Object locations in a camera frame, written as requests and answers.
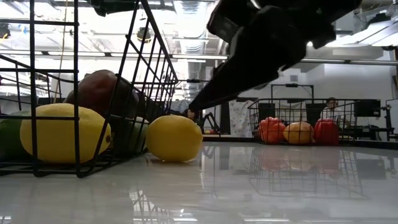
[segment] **green fruit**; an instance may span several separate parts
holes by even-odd
[[[145,135],[149,122],[137,117],[134,127],[132,124],[132,121],[125,121],[122,130],[114,134],[114,148],[125,156],[139,154],[141,149],[146,148]]]
[[[12,116],[28,116],[29,111],[18,111]],[[19,138],[21,119],[0,121],[0,161],[5,159],[25,159],[30,155],[25,151]]]

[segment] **monitor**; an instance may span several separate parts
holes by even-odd
[[[354,113],[355,113],[356,117],[380,118],[381,101],[380,100],[358,100],[354,104]]]

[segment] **ceiling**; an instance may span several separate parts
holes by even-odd
[[[366,6],[367,10],[371,11],[378,7],[391,5],[391,0],[365,0],[363,4],[364,6]],[[65,7],[65,5],[65,1],[38,0],[35,2],[36,19],[43,21],[61,21],[64,18],[66,11],[67,21],[72,21],[74,16],[73,8]],[[207,4],[206,13],[200,19],[200,22],[198,22],[198,24],[195,24],[194,26],[189,23],[184,24],[183,19],[179,17],[175,13],[175,11],[170,10],[173,6],[171,0],[166,0],[166,5],[168,5],[169,7],[161,8],[158,4],[153,2],[151,6],[152,13],[157,21],[157,25],[162,33],[162,38],[169,53],[174,55],[184,53],[184,49],[182,47],[183,45],[186,45],[191,41],[199,40],[200,42],[205,43],[203,54],[223,54],[223,47],[225,46],[225,44],[223,44],[223,42],[220,41],[219,38],[208,33],[207,31],[204,32],[203,36],[196,39],[182,37],[182,33],[186,33],[187,29],[189,32],[189,29],[193,30],[196,26],[204,27],[206,25],[208,16],[210,15],[212,8],[214,7],[213,3]],[[123,52],[126,43],[125,35],[129,30],[132,12],[120,12],[117,14],[107,15],[106,17],[101,17],[98,16],[97,13],[95,13],[95,10],[90,7],[85,1],[80,1],[79,6],[79,51],[91,53]],[[2,2],[0,2],[0,17],[11,19],[28,19],[29,2],[26,0],[3,0]],[[144,10],[140,9],[137,13],[137,19],[135,21],[135,26],[133,29],[133,36],[138,33],[140,27],[145,27],[147,21],[146,18],[147,16]],[[0,52],[3,51],[4,53],[5,50],[29,50],[29,26],[25,26],[23,24],[11,24],[10,30],[11,36],[9,39],[1,42]],[[62,51],[62,48],[66,52],[73,51],[74,35],[75,34],[73,33],[73,31],[71,31],[71,29],[68,27],[64,29],[63,26],[36,25],[35,50],[39,53],[37,56],[37,60],[42,61],[41,65],[45,67],[59,67],[59,52]],[[136,38],[132,38],[132,41],[133,44],[139,49],[139,47],[141,46],[141,42],[138,41]],[[150,53],[151,48],[152,44],[144,44],[143,52]],[[154,52],[158,52],[159,50],[160,45],[156,43],[154,47]],[[129,52],[136,53],[136,51],[132,47],[129,48]],[[374,47],[358,47],[345,49],[325,47],[320,50],[313,50],[311,48],[308,48],[307,57],[338,59],[376,59],[381,55],[381,49],[375,49]],[[16,58],[19,61],[23,60],[26,64],[29,64],[29,60],[26,58],[27,55],[22,56],[21,54],[12,54],[10,56]],[[63,67],[73,67],[71,64],[71,59],[72,57],[65,56],[63,58]],[[190,78],[190,74],[188,73],[189,69],[187,67],[187,61],[175,59],[173,60],[173,63],[179,79],[185,80],[187,78]],[[207,60],[204,67],[213,66],[214,63],[214,60]],[[110,69],[117,72],[119,65],[120,57],[97,57],[95,55],[85,55],[80,57],[79,70],[82,74],[99,69]],[[125,72],[123,73],[123,75],[126,75],[128,79],[131,79],[132,74],[134,74],[134,68],[137,65],[141,67],[140,69],[142,70],[142,73],[146,72],[146,65],[142,64],[142,62],[137,64],[136,58],[129,58],[127,60],[127,64],[124,69]],[[302,72],[307,72],[316,66],[316,64],[300,63],[297,64],[294,68],[299,68],[302,70]],[[151,63],[151,67],[152,69],[155,69],[155,63]],[[184,94],[185,96],[189,95],[190,91],[183,91],[182,89],[184,88],[184,86],[181,86],[181,89],[177,89],[175,95],[181,96],[182,98]],[[186,86],[186,88],[200,89],[200,86]]]

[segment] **black wire basket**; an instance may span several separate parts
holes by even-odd
[[[139,7],[144,9],[147,20],[146,25],[143,29],[144,37],[150,32],[152,33],[151,43],[148,43],[146,39],[141,40],[141,45],[137,46],[132,41],[133,27],[137,24],[134,21],[136,19]],[[111,167],[115,164],[127,161],[133,157],[140,156],[146,152],[144,144],[134,143],[131,141],[132,136],[134,138],[142,138],[144,131],[143,127],[148,125],[150,122],[158,118],[159,116],[167,115],[169,113],[170,104],[172,101],[173,93],[178,79],[174,68],[172,66],[171,59],[168,55],[167,48],[159,28],[155,22],[154,16],[150,10],[148,2],[146,0],[137,0],[134,5],[134,12],[132,15],[131,25],[126,35],[126,44],[124,47],[123,56],[121,59],[120,68],[116,76],[116,82],[113,86],[112,97],[109,100],[109,106],[103,115],[104,123],[102,126],[101,133],[96,144],[95,152],[93,153],[92,159],[89,161],[81,160],[80,144],[85,139],[80,139],[79,135],[79,106],[77,103],[73,104],[73,116],[48,116],[39,117],[36,115],[36,107],[52,104],[62,103],[65,95],[61,90],[61,86],[56,91],[51,89],[51,81],[64,82],[73,84],[73,91],[69,97],[72,98],[72,102],[79,102],[78,94],[78,1],[74,3],[74,21],[73,22],[59,22],[59,21],[35,21],[34,14],[34,1],[30,1],[30,20],[18,20],[18,19],[0,19],[0,22],[6,23],[17,23],[17,24],[29,24],[30,25],[30,65],[13,60],[4,55],[0,55],[0,60],[13,64],[12,67],[0,68],[0,72],[13,73],[15,77],[3,76],[2,80],[7,80],[8,83],[13,83],[16,86],[16,92],[14,97],[0,97],[0,101],[11,102],[17,104],[18,111],[28,112],[17,113],[17,114],[1,114],[0,119],[4,120],[31,120],[32,126],[32,153],[25,157],[18,158],[7,158],[1,157],[0,153],[0,176],[8,174],[34,174],[36,177],[43,177],[49,174],[75,174],[77,177],[86,177],[92,173],[98,172],[105,168]],[[74,50],[73,50],[73,69],[39,69],[35,66],[35,25],[48,25],[48,26],[67,26],[73,29],[74,39]],[[150,53],[143,51],[144,44],[152,45]],[[155,44],[158,44],[159,51],[155,51]],[[132,80],[126,80],[122,78],[123,68],[126,62],[127,52],[129,48],[133,48],[136,52],[137,62],[136,69],[132,76]],[[145,67],[145,77],[143,82],[139,82],[138,79],[138,66]],[[29,81],[21,80],[21,72],[35,74],[30,76]],[[73,74],[73,80],[62,79],[53,73],[71,73]],[[121,91],[121,85],[127,86],[128,93],[135,92],[136,99],[133,94],[127,94],[123,102],[118,97],[119,91]],[[30,89],[30,93],[22,92],[23,89]],[[45,93],[47,97],[37,98],[37,92]],[[40,120],[51,120],[51,121],[69,121],[73,123],[73,134],[74,134],[74,162],[69,163],[58,163],[58,162],[43,162],[38,157],[40,148],[37,147],[38,132],[37,123]],[[100,147],[102,139],[104,139],[106,128],[108,123],[117,123],[115,128],[112,126],[115,136],[113,141],[105,151],[100,153]],[[133,147],[134,151],[126,153],[123,151],[125,148]]]
[[[252,136],[267,144],[336,146],[353,142],[361,131],[357,125],[357,117],[361,116],[359,102],[361,100],[258,99],[248,107]]]

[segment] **red fruit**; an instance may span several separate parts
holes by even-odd
[[[259,132],[261,139],[270,144],[276,144],[284,140],[283,132],[286,126],[278,118],[266,118],[260,122]]]
[[[263,149],[260,155],[261,168],[267,171],[279,171],[286,166],[285,151],[281,149]]]
[[[78,86],[78,105],[92,109],[105,117],[109,110],[113,88],[117,79],[117,76],[109,70],[99,70],[87,75],[80,81]],[[126,117],[133,119],[137,113],[138,102],[137,93],[134,90],[130,91],[129,82],[122,78],[114,97],[114,105],[111,114],[123,116],[127,111]],[[64,103],[75,103],[73,91],[69,93]],[[119,126],[119,120],[111,119],[109,123],[112,131],[116,131]]]
[[[338,145],[338,126],[332,119],[319,119],[315,125],[314,139],[318,144]]]

